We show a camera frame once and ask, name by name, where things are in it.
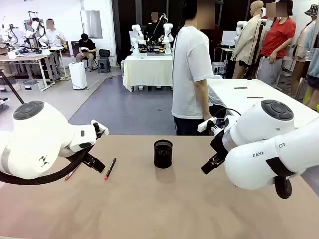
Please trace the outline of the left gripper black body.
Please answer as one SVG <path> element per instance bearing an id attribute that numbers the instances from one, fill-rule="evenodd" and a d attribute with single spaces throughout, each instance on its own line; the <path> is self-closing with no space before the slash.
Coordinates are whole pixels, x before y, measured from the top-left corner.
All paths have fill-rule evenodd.
<path id="1" fill-rule="evenodd" d="M 90 149 L 83 149 L 79 152 L 79 158 L 81 159 L 81 162 L 84 164 L 92 164 L 93 163 L 93 157 L 89 153 Z"/>

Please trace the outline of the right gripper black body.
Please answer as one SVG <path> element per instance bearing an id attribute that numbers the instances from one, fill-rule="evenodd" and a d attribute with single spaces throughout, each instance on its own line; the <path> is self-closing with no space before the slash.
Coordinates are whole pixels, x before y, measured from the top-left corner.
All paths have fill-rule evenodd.
<path id="1" fill-rule="evenodd" d="M 224 130 L 222 129 L 221 132 L 219 132 L 210 143 L 210 146 L 215 150 L 215 155 L 213 158 L 225 159 L 226 155 L 228 154 L 228 151 L 225 149 L 222 141 L 223 136 Z"/>

